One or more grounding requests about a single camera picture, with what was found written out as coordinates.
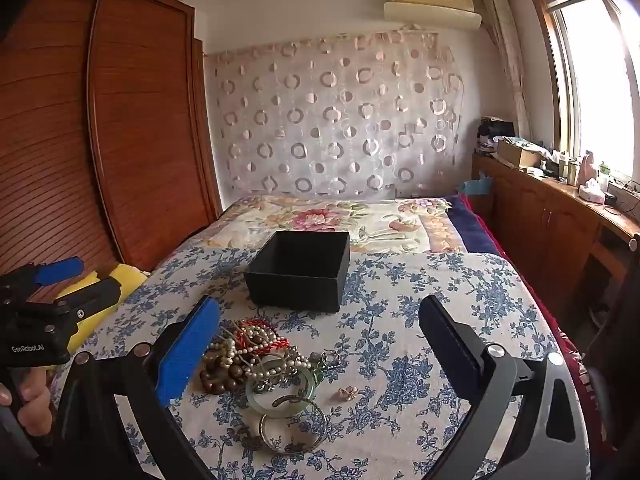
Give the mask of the person's left hand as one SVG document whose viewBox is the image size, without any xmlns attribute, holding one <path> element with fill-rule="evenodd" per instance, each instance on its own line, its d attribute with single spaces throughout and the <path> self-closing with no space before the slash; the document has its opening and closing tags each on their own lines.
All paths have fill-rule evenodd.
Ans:
<svg viewBox="0 0 640 480">
<path fill-rule="evenodd" d="M 47 370 L 43 367 L 31 368 L 17 391 L 23 401 L 16 415 L 18 422 L 31 436 L 46 436 L 51 431 L 53 420 Z"/>
</svg>

